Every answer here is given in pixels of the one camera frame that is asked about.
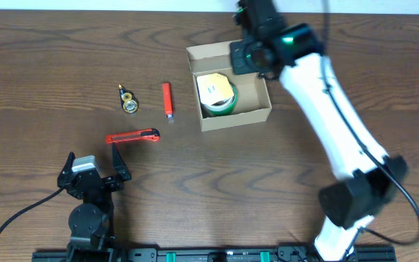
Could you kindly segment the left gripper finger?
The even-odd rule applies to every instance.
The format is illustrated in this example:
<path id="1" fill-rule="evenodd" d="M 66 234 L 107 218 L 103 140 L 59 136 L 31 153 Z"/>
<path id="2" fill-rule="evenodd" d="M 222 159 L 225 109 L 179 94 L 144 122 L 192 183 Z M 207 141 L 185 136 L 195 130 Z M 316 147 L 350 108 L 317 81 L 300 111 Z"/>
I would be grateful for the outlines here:
<path id="1" fill-rule="evenodd" d="M 66 176 L 66 175 L 70 175 L 72 173 L 72 166 L 73 166 L 73 161 L 75 160 L 75 153 L 74 152 L 70 152 L 68 155 L 68 158 L 60 172 L 60 175 L 62 177 Z"/>
<path id="2" fill-rule="evenodd" d="M 113 168 L 116 171 L 116 174 L 121 178 L 122 181 L 128 181 L 132 179 L 131 172 L 122 159 L 119 150 L 115 143 L 112 144 L 112 160 Z"/>

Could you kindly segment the red utility knife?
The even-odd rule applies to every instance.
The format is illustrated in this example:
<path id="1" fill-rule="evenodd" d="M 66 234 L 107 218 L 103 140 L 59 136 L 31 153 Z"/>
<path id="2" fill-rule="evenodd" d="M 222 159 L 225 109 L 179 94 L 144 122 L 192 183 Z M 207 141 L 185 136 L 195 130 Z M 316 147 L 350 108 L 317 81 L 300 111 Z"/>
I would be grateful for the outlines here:
<path id="1" fill-rule="evenodd" d="M 105 138 L 105 142 L 107 144 L 126 143 L 139 140 L 149 140 L 156 142 L 160 140 L 160 138 L 161 136 L 157 129 L 149 128 L 144 130 L 136 130 L 132 132 L 123 132 L 107 135 Z"/>

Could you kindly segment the cardboard box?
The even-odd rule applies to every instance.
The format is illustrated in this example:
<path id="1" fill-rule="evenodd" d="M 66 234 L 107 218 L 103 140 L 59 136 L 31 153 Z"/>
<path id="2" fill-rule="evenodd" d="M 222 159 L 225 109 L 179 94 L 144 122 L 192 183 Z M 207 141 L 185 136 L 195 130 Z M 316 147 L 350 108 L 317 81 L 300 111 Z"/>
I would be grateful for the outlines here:
<path id="1" fill-rule="evenodd" d="M 227 127 L 264 122 L 271 109 L 266 81 L 256 73 L 235 75 L 230 60 L 230 43 L 228 41 L 204 44 L 186 49 L 188 64 L 193 77 L 193 90 L 203 132 Z M 233 111 L 225 116 L 213 116 L 201 104 L 197 78 L 199 76 L 219 73 L 228 77 L 237 91 L 237 102 Z"/>

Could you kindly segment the black yellow correction tape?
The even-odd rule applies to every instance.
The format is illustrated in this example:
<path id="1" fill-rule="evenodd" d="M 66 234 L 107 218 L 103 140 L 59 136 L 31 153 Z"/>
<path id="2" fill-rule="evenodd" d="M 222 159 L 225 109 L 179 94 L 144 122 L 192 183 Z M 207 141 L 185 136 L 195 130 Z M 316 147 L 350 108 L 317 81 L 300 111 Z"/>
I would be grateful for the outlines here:
<path id="1" fill-rule="evenodd" d="M 126 89 L 122 84 L 119 85 L 119 97 L 121 107 L 127 114 L 135 114 L 139 109 L 139 101 L 134 93 Z"/>

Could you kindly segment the yellow sticky note pad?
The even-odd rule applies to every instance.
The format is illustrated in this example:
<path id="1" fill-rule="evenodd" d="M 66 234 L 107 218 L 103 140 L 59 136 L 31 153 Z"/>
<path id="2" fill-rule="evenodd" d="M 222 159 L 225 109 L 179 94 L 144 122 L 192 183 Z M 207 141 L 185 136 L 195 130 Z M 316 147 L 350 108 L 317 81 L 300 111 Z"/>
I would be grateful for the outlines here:
<path id="1" fill-rule="evenodd" d="M 234 90 L 225 75 L 214 73 L 196 77 L 200 102 L 213 105 L 234 96 Z"/>

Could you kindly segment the green tape roll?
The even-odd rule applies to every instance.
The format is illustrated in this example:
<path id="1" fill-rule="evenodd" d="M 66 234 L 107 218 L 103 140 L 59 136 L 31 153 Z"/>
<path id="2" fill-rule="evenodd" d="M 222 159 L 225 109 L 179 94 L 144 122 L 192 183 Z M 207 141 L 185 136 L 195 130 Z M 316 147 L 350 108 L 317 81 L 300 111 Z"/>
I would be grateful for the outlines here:
<path id="1" fill-rule="evenodd" d="M 230 115 L 235 107 L 236 107 L 236 103 L 238 100 L 238 91 L 237 88 L 234 84 L 231 84 L 232 90 L 234 91 L 234 96 L 228 100 L 225 100 L 222 104 L 220 105 L 206 105 L 206 104 L 201 104 L 201 107 L 203 108 L 203 110 L 206 112 L 206 114 L 209 117 L 214 117 L 214 116 L 227 116 Z"/>

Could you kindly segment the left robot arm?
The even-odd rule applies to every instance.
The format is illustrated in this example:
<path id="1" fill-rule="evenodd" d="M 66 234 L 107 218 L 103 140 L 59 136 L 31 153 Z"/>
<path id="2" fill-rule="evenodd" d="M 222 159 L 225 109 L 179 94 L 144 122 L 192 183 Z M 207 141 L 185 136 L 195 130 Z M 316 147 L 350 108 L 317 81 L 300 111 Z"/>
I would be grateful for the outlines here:
<path id="1" fill-rule="evenodd" d="M 112 193 L 121 191 L 132 175 L 115 143 L 112 162 L 116 174 L 103 178 L 93 155 L 77 158 L 71 152 L 57 177 L 59 188 L 82 201 L 68 218 L 67 261 L 128 260 L 127 251 L 116 243 Z"/>

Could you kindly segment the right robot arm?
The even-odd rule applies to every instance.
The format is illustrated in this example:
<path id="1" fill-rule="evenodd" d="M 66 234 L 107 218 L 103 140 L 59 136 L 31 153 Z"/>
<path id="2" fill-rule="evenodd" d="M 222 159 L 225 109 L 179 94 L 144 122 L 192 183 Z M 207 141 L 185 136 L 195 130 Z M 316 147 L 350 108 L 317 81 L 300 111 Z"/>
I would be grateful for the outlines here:
<path id="1" fill-rule="evenodd" d="M 294 97 L 320 140 L 336 182 L 319 192 L 326 216 L 305 255 L 288 261 L 394 261 L 392 246 L 358 247 L 356 240 L 394 198 L 407 175 L 401 156 L 391 157 L 373 138 L 305 23 L 288 26 L 271 1 L 243 0 L 234 15 L 243 38 L 230 46 L 235 74 L 278 81 Z"/>

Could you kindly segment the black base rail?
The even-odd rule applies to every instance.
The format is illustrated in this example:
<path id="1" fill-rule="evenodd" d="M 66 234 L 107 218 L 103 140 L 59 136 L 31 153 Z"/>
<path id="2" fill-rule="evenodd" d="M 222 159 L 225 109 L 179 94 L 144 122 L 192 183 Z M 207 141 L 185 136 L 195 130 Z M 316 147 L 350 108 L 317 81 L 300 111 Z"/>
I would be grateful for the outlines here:
<path id="1" fill-rule="evenodd" d="M 32 261 L 112 261 L 111 252 L 35 252 Z M 322 259 L 311 247 L 284 245 L 276 248 L 157 250 L 154 248 L 130 249 L 124 258 L 128 262 L 308 262 Z M 388 245 L 359 245 L 344 258 L 349 262 L 397 262 L 396 252 Z"/>

